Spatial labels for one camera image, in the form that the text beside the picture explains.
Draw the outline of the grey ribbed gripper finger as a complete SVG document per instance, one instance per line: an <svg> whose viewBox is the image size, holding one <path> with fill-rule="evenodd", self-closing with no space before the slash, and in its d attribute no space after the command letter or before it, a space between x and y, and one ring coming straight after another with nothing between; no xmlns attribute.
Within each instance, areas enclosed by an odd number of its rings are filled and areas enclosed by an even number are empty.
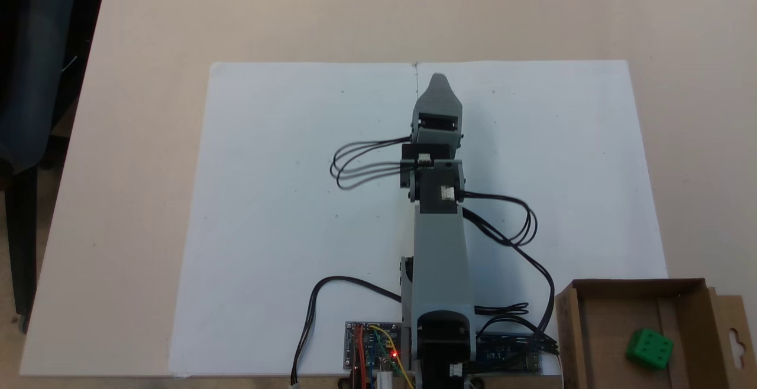
<svg viewBox="0 0 757 389"><path fill-rule="evenodd" d="M414 106L416 114L462 116L462 103L444 74L435 72Z"/></svg>

